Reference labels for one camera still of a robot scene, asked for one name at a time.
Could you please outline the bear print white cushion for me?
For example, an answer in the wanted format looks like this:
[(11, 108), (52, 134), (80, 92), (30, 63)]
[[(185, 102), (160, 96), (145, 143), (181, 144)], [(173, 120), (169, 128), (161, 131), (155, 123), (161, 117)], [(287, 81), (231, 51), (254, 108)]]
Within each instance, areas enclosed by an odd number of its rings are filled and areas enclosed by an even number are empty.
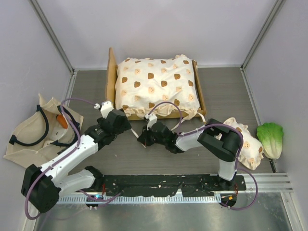
[(197, 115), (200, 104), (194, 87), (192, 59), (127, 58), (117, 64), (116, 109), (143, 118), (153, 113), (167, 117), (177, 112), (183, 121)]

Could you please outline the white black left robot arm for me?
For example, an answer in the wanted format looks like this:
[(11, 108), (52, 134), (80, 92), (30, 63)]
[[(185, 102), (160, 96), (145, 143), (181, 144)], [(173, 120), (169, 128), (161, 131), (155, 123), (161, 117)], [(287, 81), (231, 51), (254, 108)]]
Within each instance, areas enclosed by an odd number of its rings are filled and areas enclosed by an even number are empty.
[(102, 188), (103, 175), (92, 166), (73, 175), (69, 172), (113, 142), (119, 134), (131, 129), (131, 125), (122, 109), (107, 110), (97, 122), (76, 143), (51, 161), (39, 167), (32, 164), (26, 169), (21, 193), (26, 198), (24, 209), (28, 219), (32, 219), (28, 211), (29, 204), (43, 214), (66, 195), (82, 189), (97, 192)]

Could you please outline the wooden pet bed frame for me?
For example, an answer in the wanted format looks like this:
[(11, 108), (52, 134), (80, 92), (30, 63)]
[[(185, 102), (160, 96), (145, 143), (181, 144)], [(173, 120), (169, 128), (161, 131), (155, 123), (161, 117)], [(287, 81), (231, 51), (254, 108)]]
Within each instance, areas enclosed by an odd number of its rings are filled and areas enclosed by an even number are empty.
[[(192, 60), (192, 69), (193, 69), (193, 76), (194, 76), (194, 87), (197, 92), (197, 99), (200, 104), (200, 107), (197, 110), (197, 115), (199, 117), (206, 115), (206, 106), (205, 100), (203, 97), (202, 87), (200, 78), (198, 75), (198, 67), (197, 61)], [(113, 51), (113, 48), (109, 48), (108, 51), (108, 65), (107, 65), (107, 74), (106, 74), (106, 86), (105, 86), (105, 98), (108, 101), (111, 101), (113, 104), (116, 102), (116, 81), (118, 79), (117, 74), (118, 65), (116, 63), (116, 57)]]

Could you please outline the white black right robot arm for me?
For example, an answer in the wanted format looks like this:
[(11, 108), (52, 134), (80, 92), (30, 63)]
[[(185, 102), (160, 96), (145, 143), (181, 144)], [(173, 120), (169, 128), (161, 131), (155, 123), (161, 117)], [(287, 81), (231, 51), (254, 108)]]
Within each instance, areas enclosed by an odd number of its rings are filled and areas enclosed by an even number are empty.
[(145, 147), (163, 145), (174, 154), (205, 147), (219, 159), (217, 183), (223, 190), (228, 190), (235, 184), (237, 158), (244, 144), (240, 131), (215, 119), (210, 119), (200, 128), (179, 134), (172, 132), (161, 122), (156, 122), (151, 127), (144, 126), (137, 141)]

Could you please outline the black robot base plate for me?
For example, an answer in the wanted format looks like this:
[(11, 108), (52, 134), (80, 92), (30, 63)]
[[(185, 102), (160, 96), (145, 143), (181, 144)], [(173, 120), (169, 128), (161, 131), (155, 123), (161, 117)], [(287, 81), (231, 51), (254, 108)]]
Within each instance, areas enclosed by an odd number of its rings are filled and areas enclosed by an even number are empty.
[(215, 192), (245, 191), (242, 175), (230, 182), (217, 175), (105, 175), (103, 192), (107, 196), (118, 193), (125, 197), (173, 197), (181, 190), (184, 197), (212, 196)]

